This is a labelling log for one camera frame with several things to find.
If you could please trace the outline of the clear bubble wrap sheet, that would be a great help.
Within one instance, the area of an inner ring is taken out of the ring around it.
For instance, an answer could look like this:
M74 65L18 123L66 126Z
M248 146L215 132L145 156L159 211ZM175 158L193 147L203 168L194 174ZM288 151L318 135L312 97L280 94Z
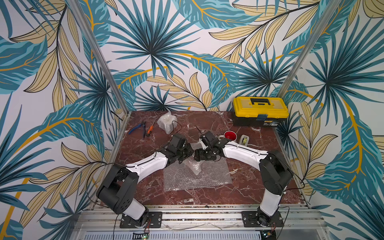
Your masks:
M166 134L169 135L177 128L177 117L172 115L171 112L167 112L166 114L159 117L157 124L159 125L160 129L164 130Z
M195 161L193 156L182 163L175 162L164 169L164 191L182 191L217 187L232 183L225 158L215 161Z

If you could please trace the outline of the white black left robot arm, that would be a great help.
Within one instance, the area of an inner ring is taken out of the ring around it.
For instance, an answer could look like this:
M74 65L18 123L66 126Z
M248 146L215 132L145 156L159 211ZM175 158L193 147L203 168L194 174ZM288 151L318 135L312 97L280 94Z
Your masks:
M175 134L147 158L127 165L113 164L96 196L115 214L127 216L134 226L143 227L149 222L149 210L134 198L138 183L175 162L182 163L193 153L187 139Z

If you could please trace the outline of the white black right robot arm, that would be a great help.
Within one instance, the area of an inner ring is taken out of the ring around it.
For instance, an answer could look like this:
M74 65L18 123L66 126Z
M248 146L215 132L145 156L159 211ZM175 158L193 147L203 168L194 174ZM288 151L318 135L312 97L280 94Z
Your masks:
M260 171L264 184L264 196L256 215L249 219L258 226L283 227L279 207L283 194L293 178L293 172L285 165L285 158L279 151L252 149L226 138L219 139L211 132L200 136L201 149L195 150L194 159L214 161L218 156L240 161Z

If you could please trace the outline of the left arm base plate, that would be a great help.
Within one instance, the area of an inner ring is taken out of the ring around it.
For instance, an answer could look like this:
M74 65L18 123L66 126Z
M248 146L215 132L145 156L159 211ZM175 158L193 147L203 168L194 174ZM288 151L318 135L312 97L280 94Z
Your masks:
M123 214L120 222L120 228L133 229L149 227L150 229L160 229L162 226L162 220L162 212L144 212L144 215L138 220L134 220L128 215Z

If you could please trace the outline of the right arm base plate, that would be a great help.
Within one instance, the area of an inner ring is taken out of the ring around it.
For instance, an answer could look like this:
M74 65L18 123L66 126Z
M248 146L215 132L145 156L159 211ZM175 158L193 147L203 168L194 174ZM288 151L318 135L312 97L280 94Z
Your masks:
M271 217L260 211L243 211L241 215L245 228L279 228L284 226L284 221L279 211L275 212Z

